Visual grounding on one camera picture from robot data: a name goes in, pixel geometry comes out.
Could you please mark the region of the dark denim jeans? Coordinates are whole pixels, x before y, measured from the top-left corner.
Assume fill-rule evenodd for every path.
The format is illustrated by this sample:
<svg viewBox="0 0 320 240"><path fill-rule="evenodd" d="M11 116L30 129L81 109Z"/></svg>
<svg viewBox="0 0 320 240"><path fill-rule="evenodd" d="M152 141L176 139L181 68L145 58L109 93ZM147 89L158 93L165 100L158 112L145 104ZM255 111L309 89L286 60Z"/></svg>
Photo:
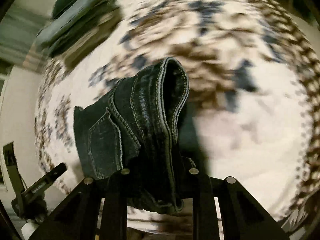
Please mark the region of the dark denim jeans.
<svg viewBox="0 0 320 240"><path fill-rule="evenodd" d="M177 182L184 172L206 170L188 104L189 79L167 57L121 79L94 104L74 107L74 136L86 177L105 179L129 169L129 206L178 213Z"/></svg>

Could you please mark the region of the floral plush blanket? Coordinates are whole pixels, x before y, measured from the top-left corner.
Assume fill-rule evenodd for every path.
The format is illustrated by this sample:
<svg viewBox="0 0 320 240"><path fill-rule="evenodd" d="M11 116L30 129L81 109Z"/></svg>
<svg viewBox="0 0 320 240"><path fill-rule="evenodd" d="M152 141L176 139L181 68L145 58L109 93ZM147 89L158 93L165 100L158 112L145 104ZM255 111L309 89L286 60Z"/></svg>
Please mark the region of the floral plush blanket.
<svg viewBox="0 0 320 240"><path fill-rule="evenodd" d="M116 29L73 69L52 58L60 42L117 7ZM36 156L44 174L67 165L55 182L62 193L84 177L74 107L170 56L189 76L209 174L236 177L290 239L308 239L319 224L319 59L276 0L102 0L41 52L49 61L35 110Z"/></svg>

